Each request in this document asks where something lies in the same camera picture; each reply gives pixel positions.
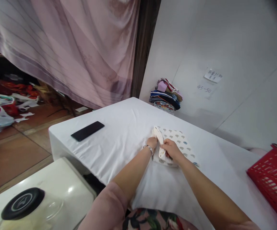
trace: person's right hand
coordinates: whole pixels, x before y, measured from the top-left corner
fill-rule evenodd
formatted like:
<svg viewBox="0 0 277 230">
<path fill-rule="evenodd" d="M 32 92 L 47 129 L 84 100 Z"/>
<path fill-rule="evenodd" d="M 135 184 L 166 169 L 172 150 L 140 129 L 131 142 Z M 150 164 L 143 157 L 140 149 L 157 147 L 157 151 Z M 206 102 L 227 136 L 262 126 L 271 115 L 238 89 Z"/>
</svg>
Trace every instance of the person's right hand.
<svg viewBox="0 0 277 230">
<path fill-rule="evenodd" d="M 177 164 L 179 164 L 180 160 L 182 160 L 185 157 L 181 153 L 177 144 L 170 139 L 165 139 L 164 144 L 161 145 L 161 148 L 165 149 L 168 152 L 168 154 L 172 157 L 173 161 Z"/>
</svg>

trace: hand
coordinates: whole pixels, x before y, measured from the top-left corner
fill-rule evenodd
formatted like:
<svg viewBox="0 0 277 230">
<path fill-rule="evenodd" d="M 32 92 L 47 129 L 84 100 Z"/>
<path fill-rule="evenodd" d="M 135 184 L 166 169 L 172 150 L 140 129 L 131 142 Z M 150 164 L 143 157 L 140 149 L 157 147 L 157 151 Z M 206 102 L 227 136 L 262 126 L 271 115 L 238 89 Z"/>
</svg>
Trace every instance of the hand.
<svg viewBox="0 0 277 230">
<path fill-rule="evenodd" d="M 167 153 L 172 157 L 173 161 L 177 164 L 179 164 L 180 160 L 185 157 L 179 150 L 177 144 L 170 139 L 165 139 L 164 144 L 161 145 L 161 148 L 165 149 Z"/>
<path fill-rule="evenodd" d="M 148 138 L 147 145 L 149 145 L 153 149 L 153 152 L 155 151 L 157 144 L 158 144 L 158 139 L 156 137 Z"/>
</svg>

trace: phone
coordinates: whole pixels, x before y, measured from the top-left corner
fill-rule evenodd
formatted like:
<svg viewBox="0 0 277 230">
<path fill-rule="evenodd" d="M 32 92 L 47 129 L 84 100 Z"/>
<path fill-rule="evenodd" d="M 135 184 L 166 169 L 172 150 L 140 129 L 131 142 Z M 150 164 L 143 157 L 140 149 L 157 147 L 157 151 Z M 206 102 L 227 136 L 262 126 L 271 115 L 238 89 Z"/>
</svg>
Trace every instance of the phone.
<svg viewBox="0 0 277 230">
<path fill-rule="evenodd" d="M 80 142 L 103 127 L 104 124 L 100 123 L 99 121 L 96 121 L 95 123 L 92 123 L 91 125 L 86 126 L 85 128 L 82 128 L 79 131 L 71 134 L 71 136 Z"/>
</svg>

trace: silver bracelet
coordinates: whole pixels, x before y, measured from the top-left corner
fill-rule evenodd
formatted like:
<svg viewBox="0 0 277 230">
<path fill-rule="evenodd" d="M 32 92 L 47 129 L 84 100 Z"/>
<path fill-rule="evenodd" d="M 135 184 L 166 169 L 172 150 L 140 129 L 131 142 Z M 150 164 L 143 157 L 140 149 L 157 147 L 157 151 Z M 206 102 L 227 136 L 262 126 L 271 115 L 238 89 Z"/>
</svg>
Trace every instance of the silver bracelet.
<svg viewBox="0 0 277 230">
<path fill-rule="evenodd" d="M 152 149 L 149 145 L 145 145 L 143 148 L 145 148 L 146 146 L 150 149 L 150 151 L 151 151 L 151 156 L 152 156 L 152 155 L 153 155 L 153 149 Z"/>
</svg>

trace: handwritten note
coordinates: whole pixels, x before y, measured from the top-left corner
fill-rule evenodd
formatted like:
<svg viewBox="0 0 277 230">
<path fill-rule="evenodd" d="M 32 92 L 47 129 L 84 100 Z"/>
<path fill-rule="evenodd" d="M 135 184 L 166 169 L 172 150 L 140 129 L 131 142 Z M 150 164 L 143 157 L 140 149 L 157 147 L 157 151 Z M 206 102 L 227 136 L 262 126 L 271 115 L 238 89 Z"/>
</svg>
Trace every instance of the handwritten note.
<svg viewBox="0 0 277 230">
<path fill-rule="evenodd" d="M 195 94 L 210 99 L 214 91 L 217 89 L 217 83 L 212 81 L 202 79 L 201 82 L 197 85 Z"/>
<path fill-rule="evenodd" d="M 213 69 L 208 69 L 204 77 L 215 83 L 218 83 L 222 79 L 222 75 Z"/>
</svg>

